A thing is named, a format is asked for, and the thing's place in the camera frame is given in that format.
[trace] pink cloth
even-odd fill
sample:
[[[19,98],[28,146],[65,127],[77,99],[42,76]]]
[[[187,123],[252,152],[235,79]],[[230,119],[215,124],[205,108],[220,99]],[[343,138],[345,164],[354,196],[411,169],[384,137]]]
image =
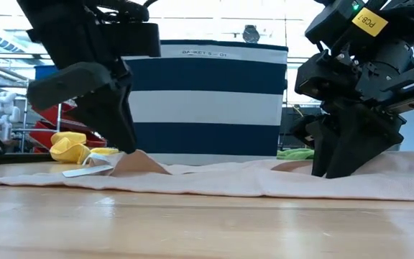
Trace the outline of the pink cloth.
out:
[[[103,175],[75,178],[66,178],[61,173],[10,176],[0,178],[0,185],[79,186],[164,194],[414,201],[414,152],[383,153],[352,176],[337,179],[311,176],[309,161],[160,165],[137,151],[131,155],[107,156],[107,160],[92,159],[90,166],[100,164],[113,165],[114,169],[103,172]]]

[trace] striped basket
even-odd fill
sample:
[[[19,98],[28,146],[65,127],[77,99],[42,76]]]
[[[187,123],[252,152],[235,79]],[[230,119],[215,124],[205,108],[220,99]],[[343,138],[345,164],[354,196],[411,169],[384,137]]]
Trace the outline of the striped basket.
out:
[[[138,148],[160,163],[275,159],[286,47],[162,41],[162,57],[126,58]],[[37,68],[37,78],[53,73]]]

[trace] yellow label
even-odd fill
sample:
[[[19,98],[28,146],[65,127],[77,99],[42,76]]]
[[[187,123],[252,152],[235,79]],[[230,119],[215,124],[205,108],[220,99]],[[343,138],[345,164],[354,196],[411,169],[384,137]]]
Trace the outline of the yellow label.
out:
[[[367,8],[360,10],[355,18],[352,19],[352,22],[373,37],[378,36],[387,24],[385,19],[381,18]]]

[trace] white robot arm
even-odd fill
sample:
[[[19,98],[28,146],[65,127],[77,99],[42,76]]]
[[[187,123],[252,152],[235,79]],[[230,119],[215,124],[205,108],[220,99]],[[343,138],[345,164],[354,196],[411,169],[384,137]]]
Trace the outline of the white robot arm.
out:
[[[0,138],[1,140],[10,140],[12,133],[12,122],[20,120],[20,109],[15,106],[16,93],[4,91],[0,93]]]

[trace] wooden table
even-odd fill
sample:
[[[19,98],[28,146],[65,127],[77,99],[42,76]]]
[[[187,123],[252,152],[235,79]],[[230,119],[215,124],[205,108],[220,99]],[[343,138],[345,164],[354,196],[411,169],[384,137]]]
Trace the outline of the wooden table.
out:
[[[0,187],[0,258],[414,258],[414,202]]]

